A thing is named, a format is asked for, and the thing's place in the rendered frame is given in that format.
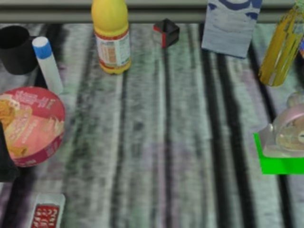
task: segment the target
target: green tray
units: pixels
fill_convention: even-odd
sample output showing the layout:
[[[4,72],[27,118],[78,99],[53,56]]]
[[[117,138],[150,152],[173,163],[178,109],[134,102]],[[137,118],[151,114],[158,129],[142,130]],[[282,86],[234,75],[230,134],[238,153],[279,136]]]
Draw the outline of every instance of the green tray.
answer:
[[[258,133],[253,136],[263,174],[304,174],[304,158],[265,157]]]

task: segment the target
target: red and black box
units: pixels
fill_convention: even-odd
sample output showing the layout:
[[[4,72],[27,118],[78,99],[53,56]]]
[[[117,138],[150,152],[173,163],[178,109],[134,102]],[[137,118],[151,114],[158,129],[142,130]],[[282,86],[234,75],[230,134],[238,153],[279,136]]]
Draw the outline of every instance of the red and black box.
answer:
[[[167,48],[179,40],[180,27],[169,19],[156,23],[153,30],[153,39],[161,43],[162,48]]]

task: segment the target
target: white tube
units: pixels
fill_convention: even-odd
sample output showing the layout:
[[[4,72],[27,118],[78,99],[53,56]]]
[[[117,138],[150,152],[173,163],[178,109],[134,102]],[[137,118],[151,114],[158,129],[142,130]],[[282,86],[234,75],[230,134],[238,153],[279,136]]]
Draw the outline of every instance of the white tube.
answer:
[[[63,84],[49,40],[46,37],[37,37],[33,40],[32,45],[47,88],[56,95],[61,94]]]

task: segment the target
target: striped tablecloth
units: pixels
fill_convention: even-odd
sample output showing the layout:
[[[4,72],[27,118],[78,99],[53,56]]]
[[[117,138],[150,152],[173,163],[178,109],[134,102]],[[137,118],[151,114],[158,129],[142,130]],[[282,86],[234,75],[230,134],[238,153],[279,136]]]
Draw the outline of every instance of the striped tablecloth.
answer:
[[[198,24],[179,24],[167,50],[152,24],[132,24],[123,76],[100,69],[92,25],[24,26],[52,43],[66,134],[54,157],[0,184],[2,228],[27,228],[38,192],[65,194],[61,228],[304,227],[304,177],[262,175],[252,136],[304,87],[299,59],[280,88],[257,80],[274,25],[257,25],[241,60],[202,51]],[[33,74],[0,65],[0,90],[40,85]]]

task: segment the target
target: round container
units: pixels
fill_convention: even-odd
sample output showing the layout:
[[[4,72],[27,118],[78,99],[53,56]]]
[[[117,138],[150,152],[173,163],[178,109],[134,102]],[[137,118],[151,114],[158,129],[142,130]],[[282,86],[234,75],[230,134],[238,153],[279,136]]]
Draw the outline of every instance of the round container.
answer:
[[[20,87],[0,95],[6,144],[19,167],[37,165],[55,154],[62,142],[64,120],[64,105],[46,89]]]

